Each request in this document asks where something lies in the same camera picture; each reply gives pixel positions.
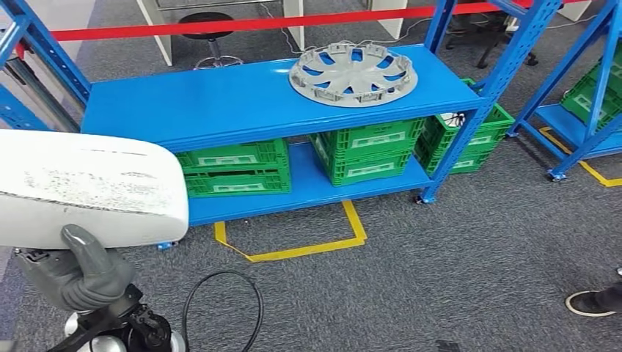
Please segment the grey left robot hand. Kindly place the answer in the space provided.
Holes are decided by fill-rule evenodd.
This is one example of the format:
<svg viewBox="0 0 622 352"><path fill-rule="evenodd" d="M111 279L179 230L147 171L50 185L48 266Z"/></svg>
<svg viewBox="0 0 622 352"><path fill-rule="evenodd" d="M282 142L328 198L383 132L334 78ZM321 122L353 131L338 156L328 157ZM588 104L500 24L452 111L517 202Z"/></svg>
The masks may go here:
<svg viewBox="0 0 622 352"><path fill-rule="evenodd" d="M68 249L15 252L18 267L49 303L79 312L100 309L123 296L135 277L132 263L76 224L65 225L59 236Z"/></svg>

